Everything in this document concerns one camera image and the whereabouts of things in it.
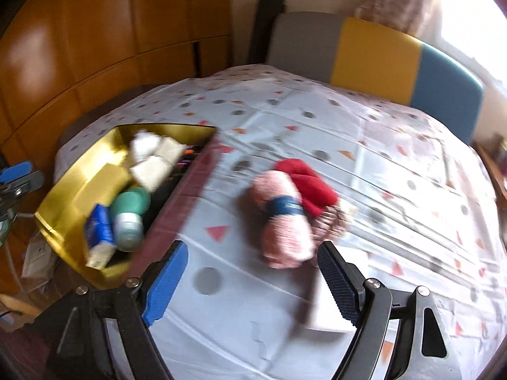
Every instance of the bright window light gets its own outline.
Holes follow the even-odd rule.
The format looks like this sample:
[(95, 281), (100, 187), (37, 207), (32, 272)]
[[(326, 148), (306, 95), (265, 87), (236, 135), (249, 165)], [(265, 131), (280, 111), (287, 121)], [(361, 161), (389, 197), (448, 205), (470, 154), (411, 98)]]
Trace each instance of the bright window light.
[(493, 0), (442, 0), (442, 38), (507, 87), (507, 19)]

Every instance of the pink yarn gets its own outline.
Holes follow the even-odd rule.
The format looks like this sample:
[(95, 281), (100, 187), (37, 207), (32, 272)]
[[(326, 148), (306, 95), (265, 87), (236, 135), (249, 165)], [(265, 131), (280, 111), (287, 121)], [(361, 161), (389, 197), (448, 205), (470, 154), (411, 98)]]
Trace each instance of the pink yarn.
[[(262, 210), (268, 201), (285, 195), (301, 203), (301, 195), (286, 173), (270, 170), (253, 180), (253, 199)], [(272, 217), (263, 232), (262, 249), (268, 265), (274, 269), (295, 269), (312, 258), (314, 245), (306, 217), (301, 214)]]

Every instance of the screw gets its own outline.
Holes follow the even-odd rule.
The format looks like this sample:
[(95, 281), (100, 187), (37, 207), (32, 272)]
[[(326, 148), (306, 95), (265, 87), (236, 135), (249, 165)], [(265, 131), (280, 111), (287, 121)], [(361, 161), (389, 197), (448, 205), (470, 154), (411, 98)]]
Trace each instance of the screw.
[(366, 286), (372, 290), (378, 289), (380, 287), (380, 281), (378, 281), (377, 279), (367, 279)]
[(79, 286), (77, 289), (75, 289), (75, 294), (78, 296), (82, 296), (83, 294), (88, 293), (88, 286)]
[(137, 277), (130, 277), (125, 282), (125, 286), (127, 286), (129, 289), (133, 289), (139, 284), (141, 284), (141, 280), (139, 280)]
[(421, 295), (421, 296), (429, 296), (429, 289), (426, 287), (426, 286), (419, 286), (417, 287), (417, 292)]

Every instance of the red yarn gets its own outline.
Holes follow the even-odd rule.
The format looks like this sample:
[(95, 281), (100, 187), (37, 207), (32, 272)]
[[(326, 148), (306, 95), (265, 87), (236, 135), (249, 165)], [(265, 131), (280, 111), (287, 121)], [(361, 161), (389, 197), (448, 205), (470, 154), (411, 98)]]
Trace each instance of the red yarn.
[(287, 158), (276, 163), (273, 170), (287, 173), (303, 199), (302, 206), (313, 218), (322, 214), (327, 206), (338, 203), (338, 194), (304, 161)]

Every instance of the bed sheet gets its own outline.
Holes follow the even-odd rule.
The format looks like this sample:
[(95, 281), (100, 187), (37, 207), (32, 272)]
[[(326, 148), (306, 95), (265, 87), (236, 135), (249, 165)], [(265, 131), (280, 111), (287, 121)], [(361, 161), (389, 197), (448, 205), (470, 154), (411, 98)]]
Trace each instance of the bed sheet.
[[(270, 269), (260, 254), (265, 218), (248, 190), (287, 157), (357, 206), (337, 243), (368, 253), (368, 277), (433, 292), (464, 379), (493, 356), (507, 294), (494, 192), (475, 152), (441, 123), (270, 66), (234, 67), (158, 87), (98, 119), (59, 150), (55, 180), (111, 128), (147, 122), (215, 125), (223, 152), (179, 237), (187, 270), (150, 327), (176, 379), (326, 379), (338, 367), (352, 334), (303, 324), (315, 268)], [(395, 329), (374, 378), (384, 377)]]

